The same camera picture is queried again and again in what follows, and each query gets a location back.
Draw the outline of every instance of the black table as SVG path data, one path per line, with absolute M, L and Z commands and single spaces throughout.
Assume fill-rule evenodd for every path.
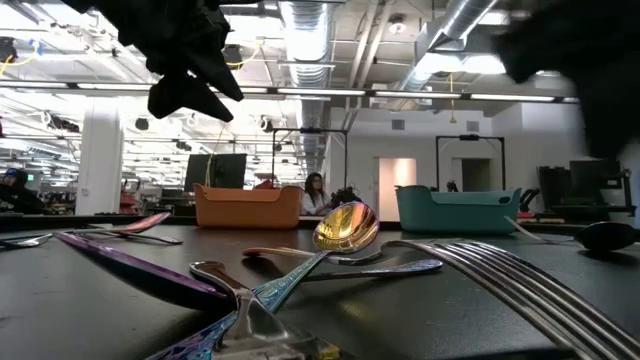
M 313 250 L 307 229 L 241 231 L 174 225 L 149 233 L 185 243 L 165 246 L 113 238 L 102 243 L 185 274 L 191 261 L 217 260 L 252 287 L 290 271 L 301 260 L 272 256 L 243 261 L 243 249 Z M 378 244 L 361 255 L 376 251 L 384 241 L 421 238 L 383 231 Z M 524 237 L 475 239 L 530 260 L 640 336 L 640 246 L 596 259 L 574 243 L 547 245 Z M 407 252 L 388 264 L 424 257 Z M 323 264 L 316 271 L 338 269 L 345 268 Z M 446 265 L 440 274 L 401 280 L 303 284 L 279 317 L 362 359 L 443 359 L 552 347 L 497 298 Z M 140 359 L 215 320 L 125 285 L 57 240 L 35 249 L 0 250 L 0 359 Z

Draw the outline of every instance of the door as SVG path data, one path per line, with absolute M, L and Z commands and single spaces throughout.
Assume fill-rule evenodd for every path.
M 491 190 L 491 160 L 461 159 L 462 189 L 461 191 Z
M 378 216 L 381 221 L 400 221 L 396 185 L 416 185 L 416 159 L 379 158 Z

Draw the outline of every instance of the long hair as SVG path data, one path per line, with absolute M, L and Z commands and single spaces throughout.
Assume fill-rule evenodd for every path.
M 322 180 L 322 175 L 319 173 L 311 173 L 307 176 L 307 180 L 304 182 L 304 192 L 309 194 L 309 197 L 311 197 L 313 206 L 316 205 L 315 194 L 320 194 L 320 196 L 324 197 L 324 189 L 316 190 L 313 188 L 313 180 L 315 178 L 320 178 L 320 180 Z

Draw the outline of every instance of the teal bin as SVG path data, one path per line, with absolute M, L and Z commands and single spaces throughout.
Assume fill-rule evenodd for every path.
M 403 230 L 431 233 L 510 234 L 504 217 L 516 219 L 520 191 L 431 192 L 426 186 L 396 186 Z

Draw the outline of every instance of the orange basket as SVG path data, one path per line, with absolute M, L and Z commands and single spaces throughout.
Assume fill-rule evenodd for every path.
M 221 189 L 193 185 L 203 227 L 291 229 L 300 219 L 302 189 Z

